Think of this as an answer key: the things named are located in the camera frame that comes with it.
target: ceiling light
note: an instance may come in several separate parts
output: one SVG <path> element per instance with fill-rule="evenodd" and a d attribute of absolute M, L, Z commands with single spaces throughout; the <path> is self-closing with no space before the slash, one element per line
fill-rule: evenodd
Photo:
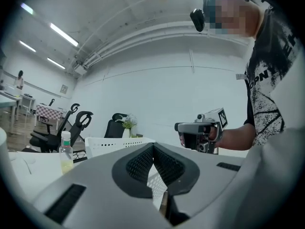
<path fill-rule="evenodd" d="M 20 43 L 21 43 L 23 46 L 27 47 L 28 49 L 32 50 L 33 52 L 36 52 L 35 49 L 31 48 L 29 45 L 25 44 L 24 42 L 20 41 Z"/>
<path fill-rule="evenodd" d="M 59 29 L 57 26 L 51 23 L 50 27 L 55 30 L 60 36 L 62 36 L 64 39 L 69 41 L 71 44 L 73 44 L 75 47 L 78 45 L 78 42 L 75 41 L 71 36 L 64 33 L 61 29 Z"/>
<path fill-rule="evenodd" d="M 27 12 L 29 12 L 30 14 L 33 14 L 33 9 L 32 8 L 30 8 L 28 5 L 26 5 L 25 3 L 22 3 L 21 4 L 21 7 L 24 9 L 24 10 L 26 10 Z"/>
<path fill-rule="evenodd" d="M 61 67 L 62 69 L 65 69 L 65 67 L 63 67 L 62 65 L 60 65 L 59 63 L 56 63 L 55 61 L 53 61 L 52 59 L 48 58 L 49 61 L 51 61 L 53 64 Z"/>

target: chair armrest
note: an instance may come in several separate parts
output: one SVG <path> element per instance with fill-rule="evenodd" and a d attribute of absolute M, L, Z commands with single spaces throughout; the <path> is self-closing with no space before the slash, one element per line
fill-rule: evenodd
<path fill-rule="evenodd" d="M 43 132 L 38 132 L 36 130 L 33 130 L 33 132 L 39 134 L 39 135 L 42 135 L 42 136 L 45 136 L 45 135 L 48 135 L 49 133 L 43 133 Z"/>
<path fill-rule="evenodd" d="M 51 131 L 50 131 L 50 126 L 53 126 L 52 124 L 49 124 L 49 123 L 46 123 L 46 122 L 42 122 L 43 124 L 45 124 L 47 126 L 47 130 L 48 130 L 48 133 L 51 134 Z"/>
<path fill-rule="evenodd" d="M 32 137 L 35 137 L 35 138 L 39 139 L 40 141 L 45 142 L 45 143 L 48 141 L 48 139 L 47 139 L 46 137 L 44 137 L 44 136 L 42 136 L 42 135 L 39 135 L 39 134 L 37 134 L 37 133 L 32 132 L 30 135 L 31 135 Z"/>

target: graphic print t-shirt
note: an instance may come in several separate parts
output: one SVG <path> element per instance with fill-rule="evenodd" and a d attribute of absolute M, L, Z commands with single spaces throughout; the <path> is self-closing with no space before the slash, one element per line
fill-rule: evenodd
<path fill-rule="evenodd" d="M 255 126 L 253 145 L 262 145 L 271 135 L 285 129 L 270 92 L 286 75 L 301 46 L 285 15 L 279 11 L 266 10 L 246 67 L 248 117 L 245 124 Z"/>

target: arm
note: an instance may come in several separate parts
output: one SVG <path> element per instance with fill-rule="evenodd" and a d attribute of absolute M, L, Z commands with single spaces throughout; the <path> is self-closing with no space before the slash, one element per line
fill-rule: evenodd
<path fill-rule="evenodd" d="M 216 146 L 231 150 L 248 150 L 252 146 L 255 135 L 255 127 L 251 124 L 244 124 L 237 129 L 224 130 L 223 137 L 216 143 Z"/>

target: white plastic crate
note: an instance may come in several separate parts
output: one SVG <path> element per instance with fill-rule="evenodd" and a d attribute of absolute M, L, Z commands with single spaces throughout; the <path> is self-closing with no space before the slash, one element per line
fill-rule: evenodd
<path fill-rule="evenodd" d="M 138 138 L 85 138 L 85 146 L 87 158 L 96 157 L 111 153 L 123 148 L 128 148 L 135 145 L 154 143 L 155 141 L 146 137 Z M 152 189 L 152 201 L 157 209 L 160 208 L 162 197 L 167 190 L 167 186 L 163 183 L 157 169 L 153 165 L 147 180 L 147 186 Z"/>

